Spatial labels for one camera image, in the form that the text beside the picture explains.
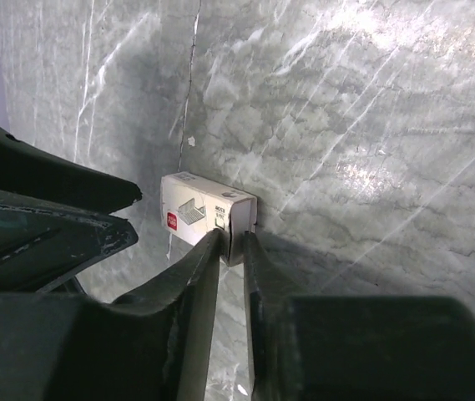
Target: crack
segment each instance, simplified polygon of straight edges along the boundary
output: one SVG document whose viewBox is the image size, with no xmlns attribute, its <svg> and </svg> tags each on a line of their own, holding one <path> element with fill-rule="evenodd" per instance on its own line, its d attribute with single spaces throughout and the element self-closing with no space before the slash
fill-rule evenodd
<svg viewBox="0 0 475 401">
<path fill-rule="evenodd" d="M 193 43 L 190 47 L 190 58 L 189 58 L 189 87 L 187 88 L 187 94 L 185 95 L 184 100 L 184 113 L 182 114 L 182 125 L 181 125 L 181 138 L 179 140 L 179 158 L 178 158 L 178 171 L 181 171 L 181 159 L 184 153 L 184 139 L 185 139 L 185 124 L 187 123 L 187 109 L 189 108 L 189 96 L 190 90 L 193 87 L 193 62 L 195 61 L 195 49 L 196 49 L 196 33 L 198 32 L 198 20 L 200 19 L 200 10 L 202 9 L 202 0 L 198 2 L 198 12 L 195 16 L 195 23 L 193 25 Z M 172 233 L 169 233 L 169 251 L 167 252 L 167 260 L 170 264 L 170 252 L 172 251 Z"/>
</svg>

